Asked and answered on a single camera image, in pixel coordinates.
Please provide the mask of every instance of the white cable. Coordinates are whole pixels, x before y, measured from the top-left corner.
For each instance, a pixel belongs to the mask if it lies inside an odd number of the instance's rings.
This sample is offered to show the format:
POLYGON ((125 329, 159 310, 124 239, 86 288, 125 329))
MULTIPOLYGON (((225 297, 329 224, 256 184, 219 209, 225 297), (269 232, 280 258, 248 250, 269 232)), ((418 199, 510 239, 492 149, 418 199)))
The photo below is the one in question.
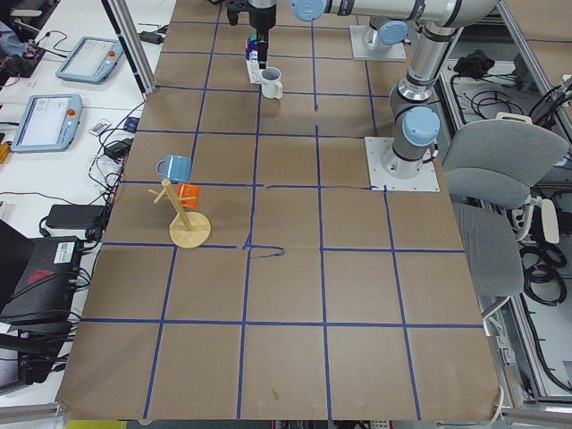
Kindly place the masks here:
POLYGON ((471 426, 471 428, 478 428, 478 429, 491 429, 492 425, 494 424, 494 422, 497 421, 497 419, 501 416, 501 412, 502 412, 502 404, 504 403, 504 389, 502 388, 502 386, 499 384, 499 390, 500 390, 500 397, 499 397, 499 405, 497 405, 497 409, 495 410, 494 414, 492 415, 492 418, 489 422, 485 423, 485 424, 480 424, 480 423, 464 423, 464 424, 447 424, 447 423, 443 423, 443 422, 437 422, 437 426, 439 427, 447 427, 447 426, 471 426))

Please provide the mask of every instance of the gray chair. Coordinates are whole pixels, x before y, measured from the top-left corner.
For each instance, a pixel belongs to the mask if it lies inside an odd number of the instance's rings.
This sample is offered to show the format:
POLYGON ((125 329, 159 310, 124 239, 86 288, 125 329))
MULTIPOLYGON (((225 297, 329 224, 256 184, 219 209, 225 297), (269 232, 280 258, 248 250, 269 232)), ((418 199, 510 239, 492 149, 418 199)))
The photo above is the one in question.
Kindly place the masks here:
POLYGON ((467 198, 510 210, 527 205, 530 219, 532 205, 540 205, 530 188, 567 151, 567 141, 553 132, 506 119, 470 123, 451 142, 442 164, 475 291, 480 298, 497 299, 484 319, 522 292, 517 238, 526 231, 515 233, 506 215, 469 206, 467 198))

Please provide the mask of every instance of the table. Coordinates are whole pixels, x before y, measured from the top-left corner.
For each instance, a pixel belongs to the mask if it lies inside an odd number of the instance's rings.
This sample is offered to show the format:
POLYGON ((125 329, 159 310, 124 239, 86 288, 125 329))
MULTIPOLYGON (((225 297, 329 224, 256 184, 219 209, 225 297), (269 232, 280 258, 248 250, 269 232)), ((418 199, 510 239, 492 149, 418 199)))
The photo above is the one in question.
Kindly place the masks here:
POLYGON ((406 64, 351 60, 328 16, 271 32, 284 97, 248 83, 246 25, 179 2, 58 400, 71 418, 485 420, 498 397, 446 183, 369 189, 406 64), (193 19, 200 10, 201 20, 193 19), (155 164, 192 156, 213 232, 176 248, 155 164))
MULTIPOLYGON (((138 23, 156 23, 164 25, 169 22, 174 0, 130 0, 133 21, 138 23)), ((157 27, 136 25, 138 31, 152 31, 157 27)), ((116 38, 114 30, 107 19, 100 0, 85 0, 78 6, 72 0, 61 0, 54 13, 39 33, 40 40, 50 30, 58 29, 68 35, 59 48, 73 49, 84 36, 99 38, 116 38)), ((54 34, 45 39, 41 46, 50 49, 62 38, 54 34)), ((143 44, 147 59, 154 70, 161 52, 161 45, 143 44)), ((123 57, 109 77, 99 85, 60 80, 55 72, 63 62, 63 58, 46 53, 34 74, 30 78, 21 78, 13 86, 0 91, 0 103, 27 103, 30 96, 36 94, 80 94, 85 106, 107 109, 128 109, 143 101, 143 96, 135 79, 133 79, 127 59, 123 57)), ((7 85, 14 83, 11 79, 7 85)))
MULTIPOLYGON (((174 7, 173 0, 151 2, 138 0, 128 2, 136 22, 166 23, 174 7)), ((65 31, 70 39, 79 39, 88 31, 100 37, 113 37, 111 26, 107 22, 103 7, 96 0, 81 2, 81 15, 89 16, 90 20, 77 20, 77 3, 62 0, 44 28, 65 31)), ((146 46, 151 65, 155 67, 160 46, 146 46)), ((25 103, 30 95, 78 93, 82 96, 84 109, 80 126, 75 139, 64 152, 38 154, 10 154, 7 162, 0 166, 0 191, 11 192, 42 192, 49 196, 65 198, 77 204, 87 204, 97 197, 102 190, 88 178, 88 167, 99 149, 97 138, 88 134, 88 129, 100 119, 106 118, 112 123, 119 122, 123 116, 143 101, 139 88, 130 74, 129 66, 121 61, 118 70, 102 85, 94 86, 78 82, 64 82, 55 77, 54 72, 58 63, 54 56, 46 54, 40 68, 30 80, 22 79, 16 85, 0 91, 0 99, 4 104, 0 111, 3 122, 19 122, 23 115, 25 103)), ((140 109, 134 116, 140 116, 140 109)), ((0 126, 6 133, 6 139, 13 138, 14 127, 0 126)), ((132 137, 127 132, 117 132, 114 138, 132 137)), ((109 171, 116 169, 114 164, 101 163, 109 171)), ((27 237, 39 237, 38 221, 44 217, 52 204, 61 201, 50 200, 34 195, 0 195, 0 199, 10 204, 5 220, 16 230, 27 237)), ((54 235, 68 235, 81 231, 54 231, 54 235)), ((96 254, 82 259, 82 266, 91 270, 96 254)), ((86 291, 77 292, 72 308, 80 312, 83 308, 86 291)), ((25 406, 44 404, 55 401, 55 395, 60 387, 63 373, 48 376, 46 382, 34 384, 24 389, 0 397, 0 406, 25 406)))

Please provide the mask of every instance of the mug tree base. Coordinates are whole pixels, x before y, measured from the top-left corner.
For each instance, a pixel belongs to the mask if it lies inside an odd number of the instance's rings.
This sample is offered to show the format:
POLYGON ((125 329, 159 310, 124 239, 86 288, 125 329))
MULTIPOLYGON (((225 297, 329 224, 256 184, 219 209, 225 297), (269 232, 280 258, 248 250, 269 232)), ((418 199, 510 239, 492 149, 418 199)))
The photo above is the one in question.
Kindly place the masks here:
POLYGON ((197 248, 211 235, 211 223, 199 212, 187 212, 192 231, 187 229, 181 215, 177 214, 169 225, 171 240, 180 248, 197 248))

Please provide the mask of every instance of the chair backrest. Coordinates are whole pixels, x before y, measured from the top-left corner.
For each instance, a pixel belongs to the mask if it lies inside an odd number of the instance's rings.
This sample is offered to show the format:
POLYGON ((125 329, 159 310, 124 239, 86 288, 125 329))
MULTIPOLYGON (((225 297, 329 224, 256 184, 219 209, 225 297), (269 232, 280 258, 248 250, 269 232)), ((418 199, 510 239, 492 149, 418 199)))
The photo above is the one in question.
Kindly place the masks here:
POLYGON ((491 119, 461 128, 443 159, 451 196, 521 206, 568 151, 559 135, 529 123, 491 119))

